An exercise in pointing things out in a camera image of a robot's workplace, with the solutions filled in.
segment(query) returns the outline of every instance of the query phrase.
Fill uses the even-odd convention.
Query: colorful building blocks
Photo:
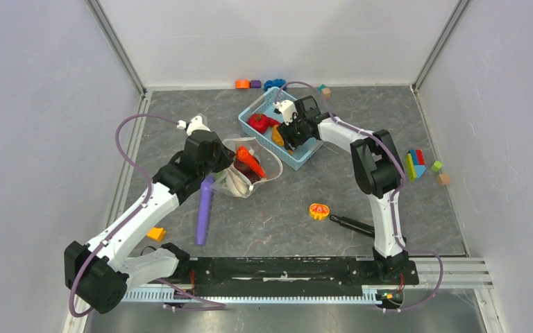
[[[268,80],[267,82],[264,83],[264,91],[267,91],[269,89],[271,89],[272,87],[279,87],[281,88],[284,84],[285,84],[285,80],[283,80],[282,78],[277,78],[275,80]]]
[[[450,176],[447,173],[441,173],[436,176],[436,181],[438,182],[438,185],[448,185],[450,184]]]
[[[148,231],[147,236],[154,239],[155,241],[162,241],[166,233],[167,231],[164,228],[154,227],[152,228],[152,230]]]
[[[412,182],[424,174],[426,166],[424,165],[424,156],[421,150],[412,149],[407,153],[405,157],[405,170],[407,177]]]
[[[431,169],[432,169],[433,171],[438,172],[438,171],[440,171],[440,169],[442,169],[442,166],[443,166],[442,162],[440,162],[440,161],[436,161],[436,162],[434,162],[434,164],[432,165]]]
[[[250,88],[258,88],[260,89],[262,87],[262,83],[260,80],[251,80],[250,81]]]
[[[327,99],[332,96],[332,90],[330,90],[330,88],[328,88],[328,87],[323,88],[321,90],[321,93],[324,96],[324,98],[327,98]]]
[[[238,80],[236,81],[236,89],[248,89],[250,88],[249,80]]]
[[[310,216],[315,220],[323,220],[330,215],[330,208],[321,203],[312,203],[310,205]]]

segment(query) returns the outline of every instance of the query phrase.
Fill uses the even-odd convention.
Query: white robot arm
[[[386,130],[355,131],[341,126],[342,120],[338,117],[332,119],[329,114],[320,112],[312,96],[294,102],[282,101],[276,103],[275,108],[283,118],[283,124],[278,130],[286,149],[295,149],[309,138],[315,137],[330,142],[353,156],[357,184],[367,194],[373,212],[375,259],[386,273],[406,262],[407,253],[398,245],[398,241],[405,243],[401,235],[399,212],[395,212],[397,228],[394,230],[390,209],[391,197],[397,207],[398,192],[394,192],[399,187],[400,175],[387,154],[364,133],[377,137],[398,158],[391,135]]]
[[[179,261],[189,259],[173,244],[164,244],[141,257],[128,256],[156,223],[199,190],[207,175],[224,170],[234,161],[234,152],[203,125],[201,116],[189,123],[179,121],[178,128],[187,132],[185,147],[153,176],[147,202],[148,190],[103,232],[85,245],[74,241],[65,250],[67,287],[75,288],[77,295],[102,314],[117,306],[126,292],[172,276]]]

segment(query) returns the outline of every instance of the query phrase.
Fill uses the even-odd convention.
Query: green block
[[[442,162],[440,161],[436,161],[434,162],[434,164],[432,165],[432,168],[431,168],[433,171],[436,171],[438,172],[440,169],[442,169]]]
[[[416,169],[414,168],[414,161],[412,159],[412,154],[410,153],[405,157],[405,170],[409,181],[413,182],[416,179]]]

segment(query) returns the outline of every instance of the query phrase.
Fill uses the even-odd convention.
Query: purple block
[[[250,88],[261,88],[262,86],[262,83],[260,82],[260,80],[252,80],[250,81]]]
[[[215,177],[209,175],[202,183],[199,197],[199,215],[197,216],[197,245],[205,245],[205,238],[208,235],[208,226],[210,223],[211,202],[213,191],[211,185]]]

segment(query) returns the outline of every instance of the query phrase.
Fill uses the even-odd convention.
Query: toy vegetable
[[[279,133],[278,127],[279,125],[273,126],[273,134],[271,135],[271,140],[273,140],[273,142],[276,143],[279,147],[283,147],[285,145],[285,141],[283,141],[283,138]]]
[[[281,124],[280,122],[278,122],[275,119],[272,119],[272,118],[269,117],[269,125],[270,126],[275,127],[275,126],[279,126],[280,124]]]
[[[264,134],[271,125],[270,118],[264,114],[253,114],[248,120],[250,127],[254,128],[260,134]]]
[[[252,171],[250,167],[244,163],[242,163],[241,160],[236,159],[234,161],[234,168],[238,171],[240,171],[243,175],[250,180],[251,184],[254,184],[255,182],[260,180],[260,176],[256,174],[256,172]]]
[[[267,175],[264,174],[264,170],[262,169],[260,164],[256,162],[256,160],[254,159],[252,154],[250,154],[248,149],[246,149],[246,147],[240,146],[238,148],[238,151],[236,152],[236,157],[238,157],[238,160],[240,160],[240,162],[248,165],[248,167],[252,169],[252,171],[256,172],[256,174],[259,175],[260,177],[262,178],[267,177]]]

